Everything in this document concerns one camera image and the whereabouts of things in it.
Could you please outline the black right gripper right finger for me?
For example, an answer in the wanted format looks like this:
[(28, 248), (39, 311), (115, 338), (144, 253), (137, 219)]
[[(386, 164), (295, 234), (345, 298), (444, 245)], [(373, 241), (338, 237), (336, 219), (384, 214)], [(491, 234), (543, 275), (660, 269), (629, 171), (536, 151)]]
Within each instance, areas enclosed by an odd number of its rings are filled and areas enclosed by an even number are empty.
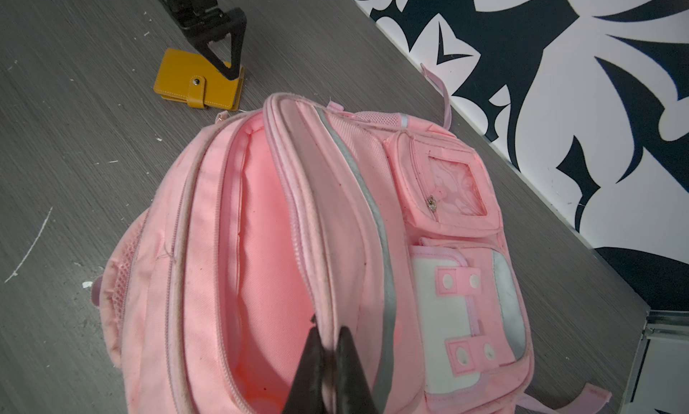
[(336, 361), (336, 413), (376, 414), (371, 389), (366, 380), (353, 335), (347, 327), (339, 331)]

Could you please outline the small yellow sticky pad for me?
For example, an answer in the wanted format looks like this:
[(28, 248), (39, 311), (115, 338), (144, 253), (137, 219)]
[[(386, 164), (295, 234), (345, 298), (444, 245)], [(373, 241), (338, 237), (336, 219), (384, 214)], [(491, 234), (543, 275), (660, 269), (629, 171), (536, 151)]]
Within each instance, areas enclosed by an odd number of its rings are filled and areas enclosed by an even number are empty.
[(166, 100), (196, 109), (238, 111), (244, 74), (241, 67), (240, 76), (228, 80), (202, 55), (169, 48), (161, 60), (154, 91)]

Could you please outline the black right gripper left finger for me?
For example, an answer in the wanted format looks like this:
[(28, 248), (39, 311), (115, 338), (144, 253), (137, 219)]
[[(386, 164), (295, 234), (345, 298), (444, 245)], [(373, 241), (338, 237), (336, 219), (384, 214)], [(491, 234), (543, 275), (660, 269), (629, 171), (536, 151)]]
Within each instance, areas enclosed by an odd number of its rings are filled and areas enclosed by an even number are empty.
[(323, 414), (326, 412), (322, 395), (325, 370), (326, 352), (318, 329), (312, 327), (283, 407), (283, 414)]

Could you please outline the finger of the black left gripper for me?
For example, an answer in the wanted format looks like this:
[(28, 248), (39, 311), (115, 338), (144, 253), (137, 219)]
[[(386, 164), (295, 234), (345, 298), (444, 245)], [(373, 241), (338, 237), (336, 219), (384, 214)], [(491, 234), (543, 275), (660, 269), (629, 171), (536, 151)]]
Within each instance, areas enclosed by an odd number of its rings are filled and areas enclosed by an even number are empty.
[[(240, 76), (242, 46), (247, 28), (247, 17), (241, 8), (228, 11), (213, 9), (195, 17), (196, 24), (190, 31), (190, 44), (227, 80)], [(227, 65), (210, 48), (212, 42), (230, 39), (231, 62)]]

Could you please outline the pink student backpack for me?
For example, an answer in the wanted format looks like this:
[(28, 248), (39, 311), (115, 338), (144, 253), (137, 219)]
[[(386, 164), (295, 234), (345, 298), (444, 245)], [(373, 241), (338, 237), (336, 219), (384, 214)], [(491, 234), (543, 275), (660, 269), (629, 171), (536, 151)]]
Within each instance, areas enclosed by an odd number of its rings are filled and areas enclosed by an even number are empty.
[(286, 93), (219, 114), (93, 284), (127, 410), (282, 413), (316, 327), (336, 413), (347, 327), (378, 413), (547, 412), (493, 184), (450, 125)]

